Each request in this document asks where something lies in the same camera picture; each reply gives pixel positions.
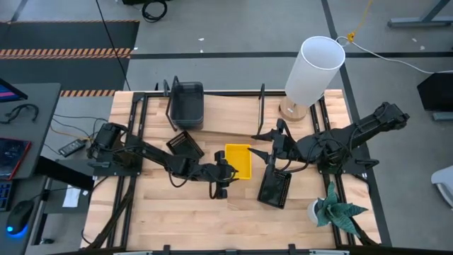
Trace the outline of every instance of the white lamp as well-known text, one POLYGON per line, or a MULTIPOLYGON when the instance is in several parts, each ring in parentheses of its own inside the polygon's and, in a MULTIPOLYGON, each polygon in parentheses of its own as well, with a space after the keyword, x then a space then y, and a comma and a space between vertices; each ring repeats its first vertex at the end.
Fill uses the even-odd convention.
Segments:
POLYGON ((280 103, 284 119, 298 121, 308 107, 323 95, 333 77, 345 62, 343 47, 330 38, 314 36, 302 43, 280 103))

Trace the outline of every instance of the monitor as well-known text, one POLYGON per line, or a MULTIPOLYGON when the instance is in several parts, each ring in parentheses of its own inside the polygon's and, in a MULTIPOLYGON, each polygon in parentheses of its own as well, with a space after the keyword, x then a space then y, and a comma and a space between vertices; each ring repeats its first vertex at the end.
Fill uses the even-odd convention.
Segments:
POLYGON ((27 99, 28 96, 0 78, 0 103, 27 99))

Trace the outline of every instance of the green plant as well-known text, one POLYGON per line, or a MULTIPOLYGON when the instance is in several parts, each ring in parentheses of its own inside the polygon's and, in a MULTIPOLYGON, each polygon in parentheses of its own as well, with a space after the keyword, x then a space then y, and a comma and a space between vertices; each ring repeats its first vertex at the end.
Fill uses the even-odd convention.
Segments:
POLYGON ((368 209, 361 208, 352 203, 339 203, 337 194, 335 193, 335 185, 332 181, 328 185, 327 198, 325 200, 318 198, 317 209, 318 227, 332 222, 342 230, 360 237, 350 218, 368 209))

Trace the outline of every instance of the orange striped tape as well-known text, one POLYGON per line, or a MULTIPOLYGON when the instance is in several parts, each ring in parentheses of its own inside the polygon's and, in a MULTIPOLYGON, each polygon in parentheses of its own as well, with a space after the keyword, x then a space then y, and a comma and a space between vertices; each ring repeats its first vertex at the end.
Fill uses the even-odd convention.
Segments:
POLYGON ((61 97, 82 97, 82 96, 113 96, 115 89, 94 89, 94 90, 68 90, 60 92, 61 97))
MULTIPOLYGON (((99 21, 14 21, 13 23, 100 23, 99 21)), ((139 20, 110 20, 105 22, 140 22, 139 20)))
POLYGON ((130 56, 130 48, 87 48, 87 49, 4 49, 0 50, 0 59, 74 59, 74 58, 109 58, 130 56))

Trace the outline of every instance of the keyboard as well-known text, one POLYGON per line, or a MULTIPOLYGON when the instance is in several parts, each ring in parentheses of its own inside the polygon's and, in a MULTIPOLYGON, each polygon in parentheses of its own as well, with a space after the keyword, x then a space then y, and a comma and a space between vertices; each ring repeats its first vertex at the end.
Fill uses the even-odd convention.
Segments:
POLYGON ((10 209, 13 181, 0 181, 0 212, 8 212, 10 209))

